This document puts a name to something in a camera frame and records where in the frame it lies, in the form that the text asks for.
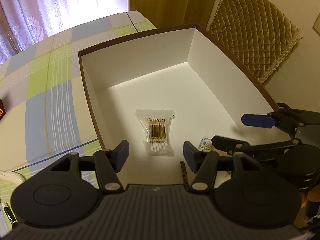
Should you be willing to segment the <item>brown white cardboard box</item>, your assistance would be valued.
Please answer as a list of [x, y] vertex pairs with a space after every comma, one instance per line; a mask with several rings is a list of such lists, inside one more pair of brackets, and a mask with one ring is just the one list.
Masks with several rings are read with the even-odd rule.
[[[129, 157], [118, 176], [127, 184], [179, 184], [183, 143], [198, 145], [220, 135], [252, 145], [283, 140], [276, 128], [242, 124], [246, 113], [267, 114], [276, 103], [225, 49], [197, 27], [154, 29], [79, 52], [84, 91], [99, 142], [112, 149], [122, 140]], [[173, 156], [151, 156], [138, 109], [172, 110]]]

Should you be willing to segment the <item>green black pen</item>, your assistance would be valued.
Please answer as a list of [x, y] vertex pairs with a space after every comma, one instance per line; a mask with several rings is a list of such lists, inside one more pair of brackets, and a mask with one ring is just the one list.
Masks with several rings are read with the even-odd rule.
[[6, 202], [1, 203], [1, 207], [3, 208], [5, 214], [7, 215], [9, 222], [11, 223], [12, 230], [14, 230], [14, 228], [16, 228], [16, 226], [18, 226], [18, 221], [17, 221], [13, 211], [11, 210], [9, 204]]

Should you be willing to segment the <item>plaid tablecloth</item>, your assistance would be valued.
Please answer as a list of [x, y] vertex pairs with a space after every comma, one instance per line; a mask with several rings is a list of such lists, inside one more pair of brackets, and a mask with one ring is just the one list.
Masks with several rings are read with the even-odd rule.
[[140, 12], [122, 12], [67, 29], [4, 62], [1, 170], [29, 178], [69, 152], [99, 150], [78, 53], [153, 28]]

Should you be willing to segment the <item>small white medicine bottle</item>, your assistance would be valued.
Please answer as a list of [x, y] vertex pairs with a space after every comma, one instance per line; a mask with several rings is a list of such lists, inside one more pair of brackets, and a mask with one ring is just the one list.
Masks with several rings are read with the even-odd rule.
[[203, 137], [199, 143], [198, 150], [204, 152], [214, 151], [211, 137]]

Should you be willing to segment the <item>cotton swab bag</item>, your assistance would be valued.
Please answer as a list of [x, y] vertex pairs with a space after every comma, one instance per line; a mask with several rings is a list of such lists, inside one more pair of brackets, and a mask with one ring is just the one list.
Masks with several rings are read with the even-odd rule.
[[153, 156], [172, 157], [174, 151], [169, 142], [169, 135], [175, 112], [164, 109], [138, 109], [136, 117], [145, 133], [143, 144], [147, 153]]

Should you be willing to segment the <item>quilted brown cushion cover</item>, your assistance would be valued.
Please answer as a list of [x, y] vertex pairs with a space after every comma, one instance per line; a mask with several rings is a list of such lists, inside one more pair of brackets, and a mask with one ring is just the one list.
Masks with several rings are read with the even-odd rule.
[[269, 0], [220, 0], [209, 32], [263, 86], [303, 37]]

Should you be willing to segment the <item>wooden door panel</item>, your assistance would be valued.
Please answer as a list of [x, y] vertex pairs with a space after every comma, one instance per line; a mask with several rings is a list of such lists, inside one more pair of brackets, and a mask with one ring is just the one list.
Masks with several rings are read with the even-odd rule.
[[206, 28], [215, 0], [129, 0], [130, 10], [144, 15], [155, 27], [197, 24]]

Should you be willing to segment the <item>single wall socket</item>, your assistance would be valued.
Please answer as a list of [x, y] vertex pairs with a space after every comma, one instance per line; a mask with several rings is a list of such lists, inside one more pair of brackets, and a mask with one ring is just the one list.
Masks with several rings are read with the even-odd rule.
[[312, 28], [318, 35], [320, 35], [320, 14], [317, 16]]

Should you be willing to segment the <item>white electric toothbrush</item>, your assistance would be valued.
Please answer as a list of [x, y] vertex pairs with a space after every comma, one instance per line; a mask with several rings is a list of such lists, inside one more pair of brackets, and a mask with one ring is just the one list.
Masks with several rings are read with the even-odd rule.
[[0, 178], [16, 185], [21, 185], [25, 182], [24, 176], [16, 172], [0, 171]]

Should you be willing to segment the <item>pink lace curtain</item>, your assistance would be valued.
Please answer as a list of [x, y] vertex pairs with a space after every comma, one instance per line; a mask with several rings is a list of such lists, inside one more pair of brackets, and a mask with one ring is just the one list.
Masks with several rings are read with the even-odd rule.
[[128, 9], [128, 0], [1, 0], [1, 62], [61, 31]]

